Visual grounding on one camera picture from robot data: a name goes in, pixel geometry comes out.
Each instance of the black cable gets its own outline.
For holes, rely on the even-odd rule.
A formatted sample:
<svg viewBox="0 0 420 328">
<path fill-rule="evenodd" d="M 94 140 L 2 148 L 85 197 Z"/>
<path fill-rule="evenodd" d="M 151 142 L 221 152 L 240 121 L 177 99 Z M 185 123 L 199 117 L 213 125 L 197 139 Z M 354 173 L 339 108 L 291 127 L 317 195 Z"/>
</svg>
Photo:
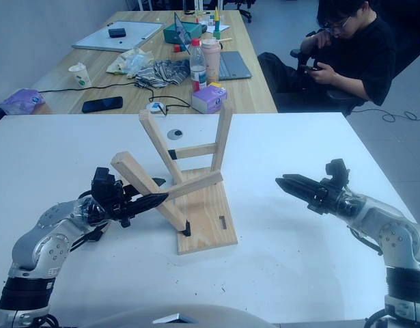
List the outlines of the black cable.
<svg viewBox="0 0 420 328">
<path fill-rule="evenodd" d="M 91 194 L 92 194 L 91 190 L 85 191 L 85 192 L 83 192 L 82 194 L 79 195 L 78 200 L 81 199 L 82 197 L 85 197 L 85 196 L 88 196 L 88 195 L 91 195 Z"/>
<path fill-rule="evenodd" d="M 370 241 L 368 241 L 366 238 L 362 238 L 360 237 L 359 233 L 357 231 L 355 231 L 354 229 L 349 227 L 349 230 L 351 230 L 351 234 L 360 242 L 362 242 L 363 244 L 365 244 L 366 246 L 372 248 L 374 251 L 376 251 L 378 253 L 379 256 L 382 255 L 382 250 L 379 246 L 375 245 L 374 243 L 371 243 Z"/>
<path fill-rule="evenodd" d="M 52 314 L 47 314 L 46 322 L 52 328 L 59 328 L 58 320 Z"/>
<path fill-rule="evenodd" d="M 405 120 L 416 121 L 416 122 L 420 121 L 420 118 L 418 118 L 411 111 L 404 111 L 405 116 L 392 114 L 392 113 L 389 113 L 388 111 L 385 111 L 384 109 L 379 109 L 379 108 L 364 109 L 362 111 L 352 111 L 352 112 L 353 113 L 363 113 L 365 111 L 381 111 L 381 112 L 385 113 L 382 116 L 382 120 L 386 121 L 388 123 L 394 123 L 396 121 L 396 118 L 404 118 Z"/>
<path fill-rule="evenodd" d="M 80 239 L 75 241 L 72 245 L 72 248 L 70 248 L 70 252 L 72 252 L 72 251 L 78 249 L 80 246 L 84 245 L 88 241 L 88 238 L 86 236 L 87 235 L 84 235 L 83 237 L 81 237 Z"/>
<path fill-rule="evenodd" d="M 110 84 L 110 85 L 105 85 L 103 87 L 84 87 L 83 89 L 60 89 L 60 90 L 44 90 L 44 91 L 39 91 L 39 93 L 45 93 L 45 92 L 61 92 L 61 91 L 84 91 L 84 90 L 89 90 L 89 89 L 106 89 L 108 87 L 114 87 L 116 85 L 130 85 L 130 84 L 135 84 L 137 85 L 135 82 L 130 82 L 130 83 L 114 83 L 114 84 Z"/>
<path fill-rule="evenodd" d="M 183 108 L 190 108 L 190 104 L 188 102 L 186 102 L 185 100 L 182 100 L 178 97 L 174 97 L 174 96 L 155 96 L 154 95 L 154 90 L 146 87 L 145 85 L 142 86 L 143 89 L 149 90 L 151 92 L 151 96 L 149 97 L 149 102 L 153 102 L 155 98 L 172 98 L 172 99 L 176 99 L 179 101 L 182 101 L 185 105 L 166 105 L 166 112 L 163 111 L 163 109 L 161 108 L 161 106 L 159 106 L 159 108 L 161 109 L 161 111 L 163 112 L 163 114 L 165 116 L 167 116 L 167 112 L 169 111 L 169 107 L 183 107 Z"/>
<path fill-rule="evenodd" d="M 75 241 L 72 244 L 72 247 L 70 248 L 70 252 L 78 249 L 80 246 L 84 245 L 86 242 L 88 242 L 89 238 L 95 234 L 97 234 L 99 231 L 101 231 L 103 228 L 107 226 L 108 222 L 96 227 L 93 231 L 89 232 L 88 234 L 84 234 L 80 239 Z"/>
<path fill-rule="evenodd" d="M 130 84 L 133 84 L 136 87 L 139 87 L 139 85 L 136 84 L 135 82 L 130 82 L 130 83 L 115 83 L 115 84 L 105 85 L 103 87 L 85 87 L 83 89 L 69 88 L 69 89 L 60 89 L 60 90 L 43 90 L 43 91 L 39 91 L 39 93 L 45 93 L 45 92 L 62 92 L 62 91 L 84 91 L 84 90 L 89 90 L 89 89 L 106 89 L 108 87 L 113 87 L 113 86 L 116 86 L 116 85 L 130 85 Z M 186 101 L 184 101 L 184 100 L 182 100 L 182 99 L 180 99 L 178 97 L 174 97 L 174 96 L 155 96 L 154 95 L 154 90 L 152 90 L 152 89 L 150 89 L 150 88 L 148 88 L 146 86 L 143 86 L 142 88 L 151 91 L 152 95 L 149 98 L 149 101 L 150 102 L 153 102 L 155 98 L 172 98 L 172 99 L 176 99 L 176 100 L 182 101 L 185 104 L 185 105 L 166 105 L 166 110 L 165 111 L 163 111 L 163 109 L 161 108 L 161 106 L 159 106 L 160 109 L 161 109 L 161 111 L 163 112 L 163 114 L 165 116 L 167 116 L 167 112 L 169 111 L 169 107 L 183 107 L 183 108 L 190 108 L 191 107 L 189 103 L 187 103 Z"/>
<path fill-rule="evenodd" d="M 386 310 L 385 309 L 382 309 L 382 310 L 380 310 L 378 312 L 375 312 L 374 314 L 372 314 L 369 317 L 369 319 L 366 319 L 365 328 L 371 328 L 372 325 L 376 321 L 380 320 L 383 316 L 386 316 L 386 315 L 387 315 L 387 313 L 386 313 Z"/>
</svg>

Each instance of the black eraser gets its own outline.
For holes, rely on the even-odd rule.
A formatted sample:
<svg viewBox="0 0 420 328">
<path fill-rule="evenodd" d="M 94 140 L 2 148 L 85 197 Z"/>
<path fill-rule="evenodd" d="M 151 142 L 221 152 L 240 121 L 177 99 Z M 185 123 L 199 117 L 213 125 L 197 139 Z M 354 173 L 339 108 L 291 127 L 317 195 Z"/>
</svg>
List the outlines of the black eraser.
<svg viewBox="0 0 420 328">
<path fill-rule="evenodd" d="M 123 38 L 126 36 L 125 29 L 109 29 L 108 33 L 111 38 Z"/>
</svg>

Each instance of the black phone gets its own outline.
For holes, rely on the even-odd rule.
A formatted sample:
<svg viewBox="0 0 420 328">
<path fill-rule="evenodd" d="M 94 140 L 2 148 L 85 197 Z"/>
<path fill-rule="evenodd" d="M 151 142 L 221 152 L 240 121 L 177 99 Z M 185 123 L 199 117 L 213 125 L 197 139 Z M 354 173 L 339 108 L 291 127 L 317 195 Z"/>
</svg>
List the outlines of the black phone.
<svg viewBox="0 0 420 328">
<path fill-rule="evenodd" d="M 83 113 L 93 113 L 95 111 L 107 111 L 108 109 L 117 109 L 123 107 L 122 97 L 112 97 L 84 102 L 82 106 Z"/>
<path fill-rule="evenodd" d="M 308 65 L 299 65 L 299 67 L 303 68 L 304 70 L 321 70 L 321 68 L 308 66 Z"/>
</svg>

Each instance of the white tabletop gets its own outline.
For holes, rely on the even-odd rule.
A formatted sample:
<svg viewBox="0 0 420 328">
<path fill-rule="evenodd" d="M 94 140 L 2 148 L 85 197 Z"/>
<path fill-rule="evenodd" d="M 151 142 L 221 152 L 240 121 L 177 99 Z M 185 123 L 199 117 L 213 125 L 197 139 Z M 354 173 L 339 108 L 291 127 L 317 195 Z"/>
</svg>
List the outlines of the white tabletop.
<svg viewBox="0 0 420 328">
<path fill-rule="evenodd" d="M 157 117 L 179 148 L 214 142 L 217 115 Z M 0 122 L 0 294 L 11 249 L 40 215 L 90 188 L 97 166 L 129 150 L 153 177 L 169 173 L 136 115 L 5 117 Z M 143 305 L 207 303 L 246 310 L 269 322 L 365 318 L 384 306 L 382 258 L 344 222 L 317 215 L 276 184 L 282 174 L 314 180 L 343 158 L 352 190 L 413 219 L 339 113 L 234 115 L 222 166 L 238 245 L 177 255 L 176 231 L 156 210 L 99 243 L 73 252 L 57 278 L 51 314 L 82 325 Z M 182 169 L 210 157 L 179 160 Z"/>
</svg>

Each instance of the laptop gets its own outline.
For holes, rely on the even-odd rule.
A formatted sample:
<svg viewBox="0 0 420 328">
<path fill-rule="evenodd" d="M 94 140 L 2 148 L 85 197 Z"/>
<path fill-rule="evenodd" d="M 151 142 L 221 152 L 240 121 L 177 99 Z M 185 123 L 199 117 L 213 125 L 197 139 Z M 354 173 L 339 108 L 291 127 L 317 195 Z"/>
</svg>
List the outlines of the laptop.
<svg viewBox="0 0 420 328">
<path fill-rule="evenodd" d="M 190 33 L 185 30 L 179 16 L 175 13 L 175 30 L 181 43 L 188 53 L 191 45 Z M 251 72 L 243 61 L 238 51 L 221 51 L 221 63 L 219 66 L 219 80 L 248 79 L 252 77 Z"/>
</svg>

